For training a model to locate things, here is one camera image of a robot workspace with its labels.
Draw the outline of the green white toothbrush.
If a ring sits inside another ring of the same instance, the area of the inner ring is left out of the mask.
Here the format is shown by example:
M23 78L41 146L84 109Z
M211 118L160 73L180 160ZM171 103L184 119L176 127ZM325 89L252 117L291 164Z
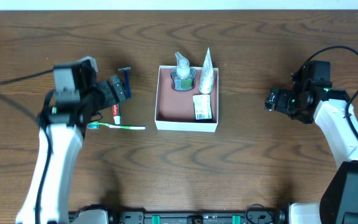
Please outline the green white toothbrush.
M105 126L110 129L129 129L129 130L145 130L145 126L124 126L124 125L116 125L116 124L110 124L110 123L104 123L99 121L94 121L87 124L88 129L98 129L100 126Z

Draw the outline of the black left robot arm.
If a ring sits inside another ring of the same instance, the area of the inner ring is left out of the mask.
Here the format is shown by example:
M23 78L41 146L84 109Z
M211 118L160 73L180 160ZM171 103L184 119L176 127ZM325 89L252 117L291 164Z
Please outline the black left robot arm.
M38 115L39 154L30 189L16 223L69 223L68 199L76 159L88 128L102 125L101 110L131 97L129 80L117 75L97 82L96 75L82 81L57 78Z

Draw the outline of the clear blue soap pump bottle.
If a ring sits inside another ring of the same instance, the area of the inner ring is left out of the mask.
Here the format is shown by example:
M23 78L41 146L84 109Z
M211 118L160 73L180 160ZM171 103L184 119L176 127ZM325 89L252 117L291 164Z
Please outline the clear blue soap pump bottle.
M196 70L190 66L190 61L181 53L176 52L175 57L177 65L170 72L173 81L172 88L176 91L190 91L194 89Z

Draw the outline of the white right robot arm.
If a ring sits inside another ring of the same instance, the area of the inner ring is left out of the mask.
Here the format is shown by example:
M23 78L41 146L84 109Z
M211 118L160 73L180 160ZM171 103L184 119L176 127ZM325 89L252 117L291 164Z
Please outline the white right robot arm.
M315 123L326 138L337 171L319 202L293 203L288 223L358 223L358 120L344 90L273 88L265 109L305 124Z

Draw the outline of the white lotion tube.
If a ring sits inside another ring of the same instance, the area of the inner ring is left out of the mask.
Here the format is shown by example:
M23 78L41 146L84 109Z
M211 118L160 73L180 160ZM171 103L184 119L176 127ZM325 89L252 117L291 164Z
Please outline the white lotion tube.
M210 49L207 49L206 56L204 58L203 68L200 75L199 91L201 94L210 94L214 85L214 70L211 60Z

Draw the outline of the green white soap packet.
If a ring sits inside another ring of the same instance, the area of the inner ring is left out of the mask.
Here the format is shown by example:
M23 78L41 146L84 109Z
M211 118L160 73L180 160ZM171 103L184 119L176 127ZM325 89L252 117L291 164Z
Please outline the green white soap packet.
M213 118L210 95L194 95L193 105L196 120Z

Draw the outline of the blue disposable razor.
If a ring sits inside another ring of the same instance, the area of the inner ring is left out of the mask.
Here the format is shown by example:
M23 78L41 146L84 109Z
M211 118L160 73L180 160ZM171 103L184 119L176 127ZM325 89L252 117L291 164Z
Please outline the blue disposable razor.
M126 83L126 90L127 90L127 97L128 98L132 97L131 86L130 86L130 82L129 82L129 71L130 70L131 70L131 67L124 67L124 68L119 68L118 69L119 72L124 73L124 78L125 78L125 83Z

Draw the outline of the green red toothpaste tube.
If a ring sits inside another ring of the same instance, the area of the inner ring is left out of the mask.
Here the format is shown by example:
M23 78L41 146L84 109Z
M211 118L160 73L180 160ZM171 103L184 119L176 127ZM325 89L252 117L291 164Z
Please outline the green red toothpaste tube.
M121 125L121 110L119 103L112 106L112 114L114 124Z

